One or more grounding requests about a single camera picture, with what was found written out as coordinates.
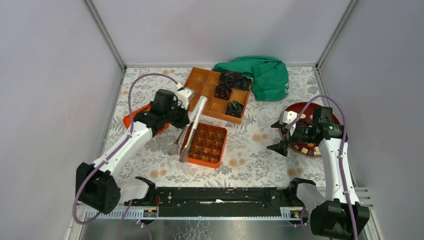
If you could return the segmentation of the metal serving tongs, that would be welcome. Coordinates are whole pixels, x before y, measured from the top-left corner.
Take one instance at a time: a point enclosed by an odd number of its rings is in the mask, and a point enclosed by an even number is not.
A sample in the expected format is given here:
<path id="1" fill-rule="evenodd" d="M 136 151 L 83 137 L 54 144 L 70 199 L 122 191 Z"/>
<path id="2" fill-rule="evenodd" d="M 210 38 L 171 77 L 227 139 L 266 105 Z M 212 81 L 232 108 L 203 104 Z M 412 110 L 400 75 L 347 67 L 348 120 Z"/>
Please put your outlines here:
<path id="1" fill-rule="evenodd" d="M 190 145 L 194 137 L 195 131 L 198 127 L 200 116 L 202 115 L 203 109 L 206 105 L 208 98 L 201 95 L 197 101 L 193 111 L 188 116 L 189 123 L 183 127 L 176 141 L 171 145 L 168 150 L 169 156 L 178 155 L 178 160 L 181 163 L 186 163 L 188 160 Z"/>

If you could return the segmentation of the orange box lid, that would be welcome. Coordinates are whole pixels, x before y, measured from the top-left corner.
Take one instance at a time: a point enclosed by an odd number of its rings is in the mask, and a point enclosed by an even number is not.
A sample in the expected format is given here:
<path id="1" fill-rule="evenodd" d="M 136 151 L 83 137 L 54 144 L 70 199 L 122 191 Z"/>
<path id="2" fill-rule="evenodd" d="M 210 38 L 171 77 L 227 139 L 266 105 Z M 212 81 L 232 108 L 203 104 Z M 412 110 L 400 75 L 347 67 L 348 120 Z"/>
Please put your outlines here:
<path id="1" fill-rule="evenodd" d="M 152 135 L 155 136 L 160 134 L 169 127 L 169 123 L 165 122 L 164 118 L 158 113 L 158 111 L 151 110 L 151 104 L 147 104 L 135 111 L 132 114 L 128 114 L 123 118 L 123 124 L 128 129 L 131 125 L 131 116 L 133 123 L 143 123 L 147 128 L 150 128 Z"/>

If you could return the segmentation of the orange chocolate box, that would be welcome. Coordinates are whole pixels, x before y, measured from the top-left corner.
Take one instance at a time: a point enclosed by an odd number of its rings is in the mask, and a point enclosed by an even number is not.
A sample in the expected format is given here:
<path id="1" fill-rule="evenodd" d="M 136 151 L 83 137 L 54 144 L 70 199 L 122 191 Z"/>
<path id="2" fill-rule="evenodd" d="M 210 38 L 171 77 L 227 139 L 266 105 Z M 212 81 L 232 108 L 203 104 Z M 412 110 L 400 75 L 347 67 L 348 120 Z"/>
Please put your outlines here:
<path id="1" fill-rule="evenodd" d="M 228 131 L 224 127 L 198 123 L 194 133 L 187 163 L 217 169 L 221 166 Z"/>

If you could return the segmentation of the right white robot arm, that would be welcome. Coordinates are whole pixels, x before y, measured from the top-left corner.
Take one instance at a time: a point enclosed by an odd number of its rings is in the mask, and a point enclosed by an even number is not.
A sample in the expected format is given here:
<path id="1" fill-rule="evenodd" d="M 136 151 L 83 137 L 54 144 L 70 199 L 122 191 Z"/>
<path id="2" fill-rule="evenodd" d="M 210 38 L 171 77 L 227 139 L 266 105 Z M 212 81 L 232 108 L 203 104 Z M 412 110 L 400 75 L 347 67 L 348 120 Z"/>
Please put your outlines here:
<path id="1" fill-rule="evenodd" d="M 309 212 L 309 226 L 316 236 L 356 240 L 370 219 L 368 207 L 360 204 L 355 192 L 347 157 L 344 126 L 333 119 L 330 107 L 313 109 L 311 124 L 296 120 L 298 113 L 284 111 L 272 128 L 280 129 L 283 139 L 267 149 L 287 156 L 294 144 L 315 144 L 323 160 L 326 192 L 322 195 L 314 181 L 295 178 L 287 191 L 293 206 L 302 203 Z"/>

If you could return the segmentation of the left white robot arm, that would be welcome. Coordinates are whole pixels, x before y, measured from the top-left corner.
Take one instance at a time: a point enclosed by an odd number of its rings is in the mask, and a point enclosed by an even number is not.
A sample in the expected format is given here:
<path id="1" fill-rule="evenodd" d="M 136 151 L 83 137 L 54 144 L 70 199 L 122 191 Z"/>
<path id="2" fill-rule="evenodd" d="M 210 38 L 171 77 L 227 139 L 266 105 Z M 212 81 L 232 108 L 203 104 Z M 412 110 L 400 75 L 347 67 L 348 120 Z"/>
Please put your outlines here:
<path id="1" fill-rule="evenodd" d="M 131 111 L 130 124 L 110 150 L 93 163 L 81 163 L 76 170 L 75 201 L 103 214 L 117 205 L 138 200 L 148 206 L 155 200 L 154 184 L 142 177 L 119 182 L 117 179 L 132 156 L 168 125 L 183 128 L 189 123 L 189 102 L 194 97 L 189 88 L 177 92 L 159 89 L 147 106 Z"/>

